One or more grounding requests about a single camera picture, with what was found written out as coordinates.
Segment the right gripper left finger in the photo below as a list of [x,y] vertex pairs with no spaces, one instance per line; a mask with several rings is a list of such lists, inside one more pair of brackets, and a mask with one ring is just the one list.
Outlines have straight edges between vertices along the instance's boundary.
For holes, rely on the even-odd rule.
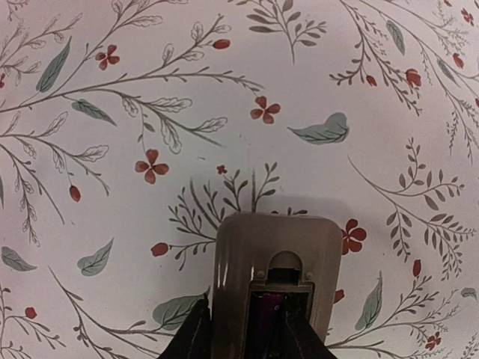
[[212,322],[206,295],[197,300],[158,359],[211,358]]

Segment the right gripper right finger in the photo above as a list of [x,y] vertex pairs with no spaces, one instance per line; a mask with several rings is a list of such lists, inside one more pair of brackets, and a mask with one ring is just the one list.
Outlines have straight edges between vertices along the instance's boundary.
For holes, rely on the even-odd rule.
[[269,358],[335,359],[300,310],[292,295],[287,295],[279,305],[269,341]]

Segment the beige remote control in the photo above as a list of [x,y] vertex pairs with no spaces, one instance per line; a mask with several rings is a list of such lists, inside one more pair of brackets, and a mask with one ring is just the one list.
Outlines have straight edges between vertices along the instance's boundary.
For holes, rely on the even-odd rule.
[[294,328],[324,342],[341,253],[341,229],[327,218],[227,217],[216,235],[213,358],[265,358],[274,346],[284,356]]

